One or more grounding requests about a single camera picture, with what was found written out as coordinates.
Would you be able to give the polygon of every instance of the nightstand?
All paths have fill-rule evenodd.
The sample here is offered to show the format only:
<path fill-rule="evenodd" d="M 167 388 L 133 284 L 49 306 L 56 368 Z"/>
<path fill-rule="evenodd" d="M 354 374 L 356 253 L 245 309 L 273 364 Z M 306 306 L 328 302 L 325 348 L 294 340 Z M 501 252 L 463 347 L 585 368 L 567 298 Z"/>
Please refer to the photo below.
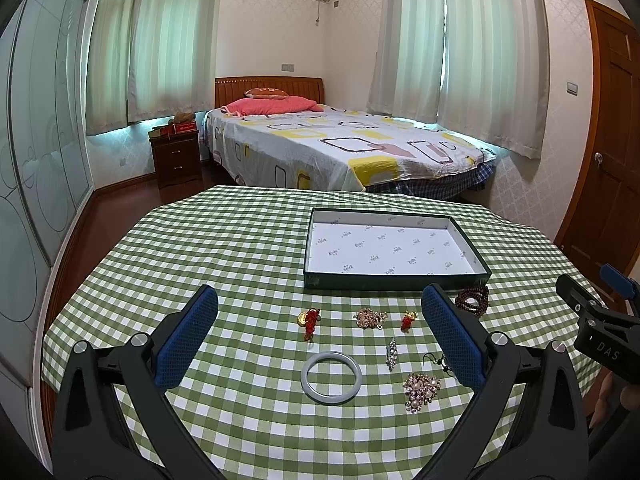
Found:
<path fill-rule="evenodd" d="M 159 188 L 189 180 L 202 180 L 197 130 L 153 137 L 149 142 Z"/>

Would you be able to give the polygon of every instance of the metal screw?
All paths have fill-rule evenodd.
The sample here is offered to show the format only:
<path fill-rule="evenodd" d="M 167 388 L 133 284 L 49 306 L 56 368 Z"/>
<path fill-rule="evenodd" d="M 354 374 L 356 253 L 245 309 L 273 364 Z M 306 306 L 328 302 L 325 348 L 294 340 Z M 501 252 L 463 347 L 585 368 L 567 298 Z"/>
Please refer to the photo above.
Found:
<path fill-rule="evenodd" d="M 142 332 L 139 334 L 136 334 L 131 338 L 131 344 L 133 346 L 144 346 L 146 345 L 147 341 L 149 341 L 149 336 L 146 334 L 143 334 Z"/>
<path fill-rule="evenodd" d="M 74 345 L 74 352 L 76 354 L 81 354 L 86 350 L 87 344 L 86 341 L 79 341 Z"/>
<path fill-rule="evenodd" d="M 551 348 L 553 348 L 559 354 L 566 352 L 566 346 L 564 346 L 564 343 L 560 341 L 553 341 L 551 343 Z"/>
<path fill-rule="evenodd" d="M 491 341 L 493 341 L 498 346 L 505 346 L 508 343 L 509 338 L 502 332 L 494 332 L 491 334 Z"/>

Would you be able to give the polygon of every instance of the curtain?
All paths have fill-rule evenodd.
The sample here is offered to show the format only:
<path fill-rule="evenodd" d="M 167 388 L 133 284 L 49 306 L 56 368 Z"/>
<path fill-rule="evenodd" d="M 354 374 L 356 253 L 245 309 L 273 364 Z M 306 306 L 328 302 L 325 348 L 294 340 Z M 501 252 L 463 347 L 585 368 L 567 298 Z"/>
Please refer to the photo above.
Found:
<path fill-rule="evenodd" d="M 447 0 L 438 123 L 540 158 L 549 88 L 543 0 Z"/>
<path fill-rule="evenodd" d="M 384 0 L 369 111 L 434 123 L 443 49 L 444 0 Z"/>
<path fill-rule="evenodd" d="M 98 0 L 86 78 L 87 135 L 127 126 L 133 1 Z"/>
<path fill-rule="evenodd" d="M 129 69 L 129 121 L 214 107 L 216 0 L 141 0 Z"/>

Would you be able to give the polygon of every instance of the door frame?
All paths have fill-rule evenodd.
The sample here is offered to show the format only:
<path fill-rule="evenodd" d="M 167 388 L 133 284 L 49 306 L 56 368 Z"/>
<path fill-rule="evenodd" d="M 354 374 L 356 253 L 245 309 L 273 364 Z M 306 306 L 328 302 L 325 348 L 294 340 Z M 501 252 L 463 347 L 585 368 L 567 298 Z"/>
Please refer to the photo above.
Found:
<path fill-rule="evenodd" d="M 616 12 L 615 10 L 610 9 L 609 7 L 604 6 L 603 4 L 594 0 L 584 1 L 587 5 L 587 15 L 589 17 L 589 27 L 591 29 L 591 45 L 593 47 L 593 97 L 591 101 L 591 123 L 589 126 L 589 134 L 587 136 L 587 145 L 585 146 L 584 155 L 582 157 L 582 165 L 580 166 L 580 173 L 578 174 L 578 181 L 575 184 L 574 194 L 571 196 L 571 202 L 569 202 L 569 207 L 567 208 L 564 219 L 562 220 L 562 225 L 560 226 L 558 234 L 554 239 L 554 243 L 558 247 L 561 247 L 564 243 L 564 238 L 566 237 L 567 231 L 569 230 L 569 225 L 571 225 L 571 222 L 574 218 L 575 210 L 578 207 L 578 202 L 580 202 L 580 197 L 584 189 L 584 184 L 587 181 L 589 167 L 593 158 L 596 134 L 598 133 L 598 120 L 600 119 L 600 97 L 602 92 L 602 89 L 600 87 L 600 83 L 602 80 L 602 67 L 600 65 L 600 42 L 598 40 L 598 28 L 596 26 L 595 11 L 597 9 L 605 12 L 609 16 L 612 16 L 617 20 L 625 22 L 631 27 L 636 28 L 633 22 L 623 14 L 620 14 L 619 12 Z M 636 249 L 634 250 L 634 256 L 627 264 L 626 269 L 623 270 L 625 275 L 628 276 L 628 274 L 631 272 L 636 261 L 638 260 L 638 256 L 640 256 L 640 241 L 638 242 Z"/>

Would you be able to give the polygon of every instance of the black string bracelet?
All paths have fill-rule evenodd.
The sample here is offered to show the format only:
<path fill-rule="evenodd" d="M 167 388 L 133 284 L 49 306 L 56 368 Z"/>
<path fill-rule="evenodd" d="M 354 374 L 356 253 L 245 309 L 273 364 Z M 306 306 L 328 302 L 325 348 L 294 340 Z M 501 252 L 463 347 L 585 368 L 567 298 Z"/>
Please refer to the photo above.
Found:
<path fill-rule="evenodd" d="M 473 298 L 477 305 L 468 302 Z M 489 308 L 489 289 L 486 285 L 466 288 L 456 298 L 456 307 L 471 312 L 476 317 L 481 317 Z"/>

